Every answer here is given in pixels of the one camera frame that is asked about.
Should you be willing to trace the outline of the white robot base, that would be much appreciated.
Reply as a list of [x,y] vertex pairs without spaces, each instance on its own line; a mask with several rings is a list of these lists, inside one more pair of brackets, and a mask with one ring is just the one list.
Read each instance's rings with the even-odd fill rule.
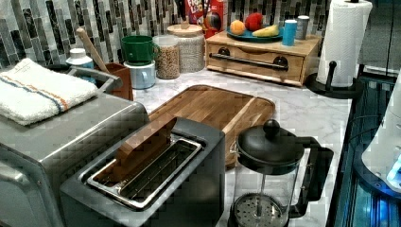
[[401,75],[397,76],[387,110],[362,163],[392,192],[400,194]]

